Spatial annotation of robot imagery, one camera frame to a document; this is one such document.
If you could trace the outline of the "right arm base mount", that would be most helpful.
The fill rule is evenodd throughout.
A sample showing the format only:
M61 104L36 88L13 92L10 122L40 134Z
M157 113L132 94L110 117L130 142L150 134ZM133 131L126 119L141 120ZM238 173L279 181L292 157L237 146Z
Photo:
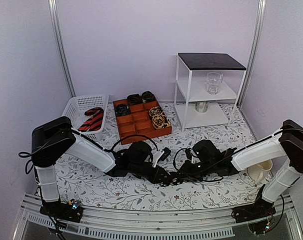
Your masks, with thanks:
M272 229L272 225L275 223L275 213L276 210L274 204L263 201L234 207L231 212L231 217L235 219L236 223L265 218L263 221L248 224L248 229L254 235L263 235Z

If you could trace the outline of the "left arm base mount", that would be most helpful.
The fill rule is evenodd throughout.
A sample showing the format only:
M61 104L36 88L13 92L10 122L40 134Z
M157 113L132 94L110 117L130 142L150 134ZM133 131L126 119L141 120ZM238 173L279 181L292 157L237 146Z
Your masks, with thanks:
M84 208L77 206L74 208L74 203L61 202L60 196L56 194L58 199L54 201L46 200L43 193L40 193L42 206L40 213L48 217L52 217L59 220L65 220L74 223L80 223L83 216Z

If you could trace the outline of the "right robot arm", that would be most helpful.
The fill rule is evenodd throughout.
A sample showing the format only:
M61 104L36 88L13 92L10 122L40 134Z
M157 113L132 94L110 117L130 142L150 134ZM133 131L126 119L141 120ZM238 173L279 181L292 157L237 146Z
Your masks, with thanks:
M250 206L250 214L261 218L276 199L303 175L303 128L288 119L271 135L242 148L219 151L210 140L201 140L192 150L198 162L186 160L177 170L195 179L215 173L232 176L267 160L285 157L276 175L265 184Z

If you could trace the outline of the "black white floral tie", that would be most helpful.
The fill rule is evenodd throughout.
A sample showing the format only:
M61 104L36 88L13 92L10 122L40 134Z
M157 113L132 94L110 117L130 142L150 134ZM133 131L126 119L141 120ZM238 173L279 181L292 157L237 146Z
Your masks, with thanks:
M168 175L165 175L161 182L160 182L160 186L161 187L168 187L168 186L177 186L177 185L180 185L180 184L176 184L175 183L175 177L177 174L183 174L183 173L179 173L179 172L172 172L171 174L168 174Z

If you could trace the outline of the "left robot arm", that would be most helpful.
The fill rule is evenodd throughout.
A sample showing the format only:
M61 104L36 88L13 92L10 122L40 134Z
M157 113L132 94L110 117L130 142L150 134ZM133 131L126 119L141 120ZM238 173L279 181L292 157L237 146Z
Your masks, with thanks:
M64 154L81 159L102 173L111 177L124 177L132 174L143 177L153 184L166 185L172 175L158 166L158 161L166 159L170 150L164 148L152 152L144 141L134 142L129 148L115 151L103 148L97 142L72 127L71 120L62 116L47 122L32 131L31 152L19 152L20 158L29 158L32 162L43 205L55 217L66 213L66 206L60 200L55 164Z

